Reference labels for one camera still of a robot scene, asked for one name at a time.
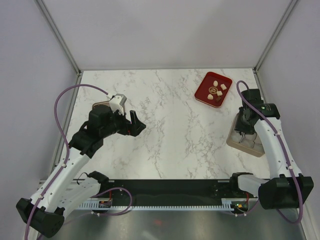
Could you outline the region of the beige box lid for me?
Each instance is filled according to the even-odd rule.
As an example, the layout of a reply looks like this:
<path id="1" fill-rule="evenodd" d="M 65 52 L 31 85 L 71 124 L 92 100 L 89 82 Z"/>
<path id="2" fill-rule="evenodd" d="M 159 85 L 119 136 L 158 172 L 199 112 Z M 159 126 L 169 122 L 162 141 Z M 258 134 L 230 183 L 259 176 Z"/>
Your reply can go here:
<path id="1" fill-rule="evenodd" d="M 111 110 L 110 103 L 109 101 L 96 102 L 92 105 L 92 110 L 95 109 L 108 112 Z"/>

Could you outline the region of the steel tongs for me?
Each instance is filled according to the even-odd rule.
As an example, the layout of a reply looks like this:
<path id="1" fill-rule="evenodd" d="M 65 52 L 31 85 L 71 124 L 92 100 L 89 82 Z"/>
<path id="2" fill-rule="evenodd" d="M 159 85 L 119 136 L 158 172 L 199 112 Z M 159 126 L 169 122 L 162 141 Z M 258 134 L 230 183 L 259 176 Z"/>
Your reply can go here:
<path id="1" fill-rule="evenodd" d="M 255 140 L 257 138 L 257 134 L 246 134 L 242 133 L 239 143 L 247 148 L 253 149 L 255 146 Z"/>

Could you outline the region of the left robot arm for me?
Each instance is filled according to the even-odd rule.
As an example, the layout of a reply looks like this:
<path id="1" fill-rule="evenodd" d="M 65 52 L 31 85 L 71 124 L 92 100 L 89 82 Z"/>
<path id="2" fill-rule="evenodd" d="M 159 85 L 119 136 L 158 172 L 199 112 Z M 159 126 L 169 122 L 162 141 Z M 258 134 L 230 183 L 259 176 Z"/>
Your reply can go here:
<path id="1" fill-rule="evenodd" d="M 96 105 L 89 112 L 88 120 L 66 144 L 65 159 L 30 198 L 21 198 L 17 202 L 16 209 L 26 223 L 24 238 L 29 237 L 30 229 L 46 238 L 53 237 L 63 226 L 65 218 L 81 203 L 96 195 L 105 197 L 110 190 L 105 182 L 107 177 L 96 171 L 71 192 L 66 193 L 66 190 L 81 168 L 103 146 L 105 138 L 113 134 L 136 137 L 145 128 L 134 110 L 127 119 L 118 109 Z"/>

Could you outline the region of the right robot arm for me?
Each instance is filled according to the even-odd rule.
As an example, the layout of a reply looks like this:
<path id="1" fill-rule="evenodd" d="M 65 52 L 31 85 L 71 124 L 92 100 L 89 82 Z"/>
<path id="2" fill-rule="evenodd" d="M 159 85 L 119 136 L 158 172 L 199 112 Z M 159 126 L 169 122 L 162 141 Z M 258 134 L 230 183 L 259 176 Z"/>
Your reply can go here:
<path id="1" fill-rule="evenodd" d="M 248 172 L 233 173 L 228 191 L 233 197 L 250 193 L 265 210 L 302 209 L 314 182 L 304 176 L 294 161 L 282 132 L 282 122 L 274 104 L 260 104 L 260 113 L 240 107 L 231 130 L 259 137 L 269 166 L 269 179 Z"/>

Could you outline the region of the white heart chocolate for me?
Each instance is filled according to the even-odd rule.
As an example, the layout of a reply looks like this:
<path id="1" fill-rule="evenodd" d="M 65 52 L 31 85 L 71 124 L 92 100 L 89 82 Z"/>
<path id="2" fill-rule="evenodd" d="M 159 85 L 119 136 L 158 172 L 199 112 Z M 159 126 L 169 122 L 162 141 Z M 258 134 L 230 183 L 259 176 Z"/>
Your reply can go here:
<path id="1" fill-rule="evenodd" d="M 214 99 L 214 96 L 213 96 L 212 94 L 209 94 L 209 95 L 207 96 L 207 99 L 208 99 L 208 100 L 213 100 L 213 99 Z"/>

